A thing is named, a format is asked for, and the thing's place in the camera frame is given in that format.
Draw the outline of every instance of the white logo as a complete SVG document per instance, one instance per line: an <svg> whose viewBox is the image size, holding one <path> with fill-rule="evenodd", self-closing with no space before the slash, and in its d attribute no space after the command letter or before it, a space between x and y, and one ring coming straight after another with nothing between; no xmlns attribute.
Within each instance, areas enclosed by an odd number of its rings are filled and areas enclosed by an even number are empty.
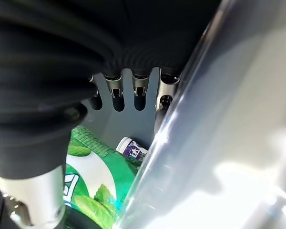
<svg viewBox="0 0 286 229"><path fill-rule="evenodd" d="M75 189L78 179L79 176L77 174L65 175L65 186L63 189L63 199L65 201L71 202L73 191Z"/></svg>
<svg viewBox="0 0 286 229"><path fill-rule="evenodd" d="M139 152L140 152L139 149L132 149L132 153L130 153L130 156L137 158Z"/></svg>

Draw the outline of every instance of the purple label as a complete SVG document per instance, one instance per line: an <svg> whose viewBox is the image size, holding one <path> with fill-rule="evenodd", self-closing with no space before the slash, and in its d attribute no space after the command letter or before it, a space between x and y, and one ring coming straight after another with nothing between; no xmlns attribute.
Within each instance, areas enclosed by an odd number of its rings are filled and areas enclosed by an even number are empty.
<svg viewBox="0 0 286 229"><path fill-rule="evenodd" d="M143 160L144 154L142 153L140 146L136 144L135 141L131 141L128 146L125 148L124 155L131 156L137 160Z"/></svg>

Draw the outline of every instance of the transparent plastic panel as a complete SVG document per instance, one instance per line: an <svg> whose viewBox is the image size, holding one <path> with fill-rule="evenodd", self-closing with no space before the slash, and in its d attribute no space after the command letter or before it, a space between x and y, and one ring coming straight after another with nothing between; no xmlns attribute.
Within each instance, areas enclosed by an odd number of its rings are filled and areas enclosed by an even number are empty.
<svg viewBox="0 0 286 229"><path fill-rule="evenodd" d="M218 13L115 229L286 229L286 0Z"/></svg>

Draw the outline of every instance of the green snack bag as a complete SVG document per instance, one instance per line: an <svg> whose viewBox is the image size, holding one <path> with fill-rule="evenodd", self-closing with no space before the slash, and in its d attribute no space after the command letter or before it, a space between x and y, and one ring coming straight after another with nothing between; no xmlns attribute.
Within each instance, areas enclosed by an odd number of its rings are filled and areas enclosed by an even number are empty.
<svg viewBox="0 0 286 229"><path fill-rule="evenodd" d="M64 201L110 229L140 164L109 148L83 126L72 130Z"/></svg>

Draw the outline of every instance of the yogurt cup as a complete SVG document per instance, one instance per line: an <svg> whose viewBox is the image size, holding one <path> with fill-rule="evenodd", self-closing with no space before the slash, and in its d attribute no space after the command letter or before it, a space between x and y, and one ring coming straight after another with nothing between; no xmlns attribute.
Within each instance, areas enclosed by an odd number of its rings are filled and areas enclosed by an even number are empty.
<svg viewBox="0 0 286 229"><path fill-rule="evenodd" d="M142 161L147 150L128 137L124 137L118 144L116 151L125 156L132 157L136 160Z"/></svg>

